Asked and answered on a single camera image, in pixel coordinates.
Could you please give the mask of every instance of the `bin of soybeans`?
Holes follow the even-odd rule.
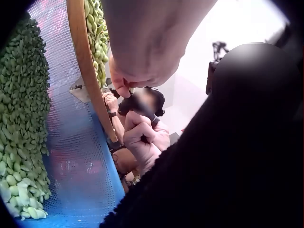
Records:
[[[102,100],[99,0],[38,0],[0,53],[0,193],[22,227],[98,227],[124,191]],[[70,93],[81,78],[90,102]]]

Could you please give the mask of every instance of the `worker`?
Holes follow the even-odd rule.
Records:
[[[135,93],[138,94],[138,97],[142,102],[146,103],[148,107],[153,110],[156,116],[162,116],[164,114],[163,105],[165,102],[165,98],[161,92],[148,87],[138,90]],[[115,129],[116,136],[119,142],[123,145],[123,135],[125,132],[126,118],[125,112],[128,111],[128,107],[123,107],[125,104],[123,101],[118,106],[117,98],[111,92],[104,93],[103,96],[105,98],[105,103],[108,105],[111,112],[110,116],[113,127]],[[167,145],[163,147],[162,150],[167,149],[169,145],[170,142],[168,140]],[[125,176],[131,171],[140,172],[140,168],[138,167],[136,158],[125,146],[120,147],[118,150],[116,150],[112,154],[112,157],[116,169],[121,177]]]
[[[103,0],[117,92],[127,98],[129,88],[173,75],[215,2]],[[217,66],[212,93],[164,151],[162,123],[152,129],[130,111],[123,141],[144,175],[100,227],[300,227],[303,184],[291,178],[302,173],[303,118],[293,115],[303,82],[295,67],[283,70],[291,65],[270,44],[232,49]]]

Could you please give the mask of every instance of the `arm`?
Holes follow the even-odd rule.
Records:
[[[111,78],[119,94],[129,97],[123,86],[158,86],[173,75],[189,39],[216,1],[103,0],[113,54]]]
[[[118,103],[117,103],[117,98],[114,97],[114,95],[110,92],[108,93],[104,93],[103,97],[105,98],[105,103],[107,106],[109,106],[109,109],[111,111],[111,113],[117,113],[118,110]],[[120,119],[118,118],[118,116],[114,116],[112,117],[112,124],[115,130],[115,134],[118,138],[118,141],[123,144],[123,134],[125,132],[125,128],[123,127]]]
[[[125,128],[121,124],[118,116],[112,117],[113,127],[115,129],[115,134],[118,138],[118,141],[123,144],[123,134],[125,133]]]

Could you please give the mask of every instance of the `gloved hand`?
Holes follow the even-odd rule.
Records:
[[[143,135],[149,143],[140,140]],[[161,121],[152,129],[149,118],[129,111],[126,116],[123,141],[136,158],[140,174],[143,175],[154,165],[161,152],[170,146],[169,130]]]
[[[103,97],[105,98],[105,103],[107,106],[109,106],[111,113],[117,112],[118,102],[117,102],[117,98],[114,97],[113,93],[111,92],[104,93]]]

